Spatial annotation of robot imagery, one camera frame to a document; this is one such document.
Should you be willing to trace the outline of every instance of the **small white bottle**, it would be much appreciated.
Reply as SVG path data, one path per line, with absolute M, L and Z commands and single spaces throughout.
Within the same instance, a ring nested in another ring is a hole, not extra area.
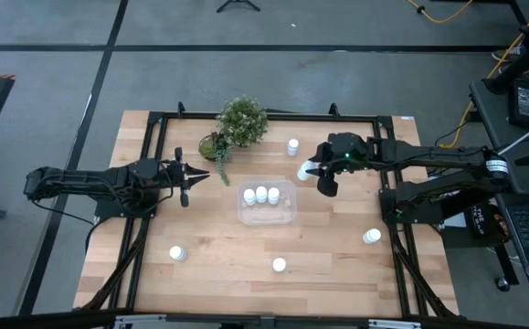
M 246 205 L 254 206 L 256 203 L 256 193 L 254 193 L 253 189 L 249 188 L 244 191 L 244 201 L 246 201 Z
M 272 269 L 277 273 L 282 273 L 286 270 L 286 260 L 277 258 L 272 261 Z
M 178 261 L 183 261 L 187 258 L 187 252 L 179 246 L 172 247 L 169 250 L 169 255 L 171 255 L 171 258 L 173 260 L 178 260 Z
M 294 138 L 289 140 L 289 146 L 287 148 L 287 153 L 290 156 L 294 156 L 299 152 L 299 141 L 295 140 Z
M 313 161 L 305 161 L 304 164 L 301 165 L 301 169 L 299 169 L 299 172 L 297 173 L 297 176 L 299 179 L 301 179 L 303 182 L 306 181 L 311 174 L 307 174 L 307 170 L 316 168 L 317 165 Z
M 271 205 L 276 205 L 280 200 L 280 191 L 278 188 L 273 187 L 268 190 L 268 203 Z
M 376 243 L 380 240 L 380 238 L 382 238 L 382 233 L 380 233 L 380 230 L 377 228 L 368 230 L 363 237 L 364 242 L 367 244 Z
M 256 201 L 258 203 L 264 203 L 268 199 L 268 191 L 266 187 L 260 186 L 256 189 Z

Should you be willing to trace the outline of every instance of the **gray floor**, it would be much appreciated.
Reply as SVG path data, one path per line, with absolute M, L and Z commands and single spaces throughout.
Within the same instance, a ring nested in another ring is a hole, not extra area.
M 497 45 L 509 43 L 517 27 L 505 5 L 474 5 L 457 21 L 435 26 L 404 0 L 255 0 L 260 13 L 231 5 L 216 15 L 220 2 L 131 1 L 118 43 Z M 436 17 L 460 6 L 423 2 Z M 529 1 L 521 3 L 529 16 Z M 0 0 L 0 43 L 104 44 L 118 4 Z M 0 117 L 0 207 L 8 210 L 0 221 L 0 316 L 16 311 L 47 215 L 23 198 L 24 177 L 41 165 L 65 164 L 100 59 L 99 52 L 0 53 L 0 73 L 18 76 Z M 326 112 L 336 102 L 342 113 L 413 115 L 421 142 L 433 144 L 457 124 L 469 82 L 493 65 L 489 54 L 114 53 L 79 168 L 108 166 L 124 110 L 174 110 L 182 101 L 189 111 L 217 111 L 241 94 L 288 111 Z M 464 145 L 488 142 L 478 124 L 461 136 Z M 70 197 L 67 211 L 91 218 L 93 203 Z M 70 309 L 87 229 L 64 219 L 37 313 Z M 450 249 L 448 256 L 463 315 L 529 325 L 528 288 L 497 292 L 492 279 L 500 267 L 492 253 Z

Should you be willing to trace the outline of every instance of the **wooden tabletop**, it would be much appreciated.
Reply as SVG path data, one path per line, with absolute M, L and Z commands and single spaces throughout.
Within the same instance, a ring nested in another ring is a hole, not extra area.
M 118 131 L 111 166 L 138 160 L 148 111 L 126 111 Z M 418 145 L 412 117 L 394 117 L 396 138 Z M 184 160 L 212 176 L 194 186 L 189 208 L 178 198 L 159 206 L 152 219 L 143 256 L 135 310 L 153 313 L 275 314 L 325 316 L 401 315 L 392 249 L 379 210 L 378 172 L 337 177 L 337 197 L 323 196 L 316 180 L 300 181 L 300 165 L 313 156 L 329 133 L 372 136 L 370 123 L 270 121 L 263 143 L 237 149 L 225 165 L 231 186 L 224 186 L 214 164 L 197 151 L 198 142 L 214 130 L 214 120 L 169 120 L 164 158 L 183 147 Z M 299 153 L 286 154 L 290 138 Z M 405 180 L 423 181 L 424 168 L 408 168 Z M 237 215 L 238 185 L 245 181 L 287 179 L 297 186 L 298 217 L 288 225 L 246 226 Z M 88 302 L 113 271 L 122 240 L 123 218 L 112 218 L 93 233 L 75 305 Z M 370 228 L 382 239 L 362 241 Z M 420 268 L 435 293 L 453 312 L 457 304 L 445 250 L 429 226 L 413 226 Z M 174 245 L 187 260 L 173 261 Z M 283 257 L 287 270 L 275 273 L 272 260 Z M 130 274 L 122 284 L 124 305 Z M 411 309 L 416 301 L 407 276 Z

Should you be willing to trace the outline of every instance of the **transparent plastic tray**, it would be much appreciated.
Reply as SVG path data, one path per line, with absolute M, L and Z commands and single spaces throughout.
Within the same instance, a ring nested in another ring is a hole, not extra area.
M 276 187 L 280 191 L 279 203 L 271 205 L 256 201 L 254 206 L 248 206 L 244 201 L 244 191 L 251 188 L 254 191 L 259 186 L 266 189 Z M 238 187 L 238 218 L 246 225 L 288 224 L 297 217 L 297 190 L 291 181 L 259 181 L 245 182 Z

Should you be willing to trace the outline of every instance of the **yellow cable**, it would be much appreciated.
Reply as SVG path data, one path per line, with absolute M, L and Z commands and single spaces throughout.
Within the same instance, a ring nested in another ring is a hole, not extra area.
M 412 4 L 416 9 L 419 9 L 420 8 L 420 5 L 417 5 L 417 3 L 415 3 L 414 1 L 412 0 L 407 0 L 410 4 Z M 429 21 L 433 22 L 433 23 L 436 23 L 436 24 L 445 24 L 447 22 L 449 22 L 451 19 L 455 18 L 456 16 L 458 16 L 460 13 L 463 12 L 463 10 L 465 10 L 469 5 L 471 5 L 471 3 L 473 2 L 474 0 L 470 0 L 467 4 L 465 4 L 461 9 L 459 9 L 459 11 L 453 15 L 451 15 L 450 17 L 448 18 L 445 18 L 445 19 L 441 19 L 441 20 L 438 20 L 438 19 L 435 19 L 433 17 L 431 17 L 429 14 L 427 14 L 427 11 L 425 9 L 422 9 L 421 11 L 421 14 L 424 15 L 426 18 L 428 18 Z
M 510 53 L 510 51 L 512 50 L 512 48 L 514 48 L 518 43 L 520 43 L 520 41 L 522 40 L 522 38 L 524 37 L 524 34 L 520 34 L 516 40 L 513 41 L 512 45 L 510 45 L 510 47 L 505 51 L 505 53 L 503 54 L 502 56 L 502 59 L 500 59 L 500 61 L 498 61 L 498 63 L 495 65 L 495 67 L 493 67 L 492 71 L 490 72 L 490 74 L 487 75 L 487 79 L 491 78 L 493 73 L 495 73 L 495 71 L 502 65 L 502 63 L 504 62 L 505 58 L 508 56 L 508 54 Z M 459 122 L 459 126 L 461 126 L 462 124 L 465 123 L 465 119 L 467 118 L 467 114 L 469 113 L 469 111 L 471 110 L 471 107 L 473 106 L 473 103 L 470 102 L 469 103 L 469 106 L 467 106 L 467 109 L 465 109 L 465 112 L 463 113 L 463 116 L 461 117 L 461 121 Z M 455 139 L 453 140 L 453 143 L 451 144 L 448 144 L 448 145 L 445 145 L 445 144 L 440 144 L 439 146 L 442 147 L 442 148 L 451 148 L 451 147 L 454 147 L 455 144 L 457 144 L 457 141 L 459 140 L 459 135 L 461 134 L 461 128 L 459 128 L 457 130 L 457 132 L 455 133 Z

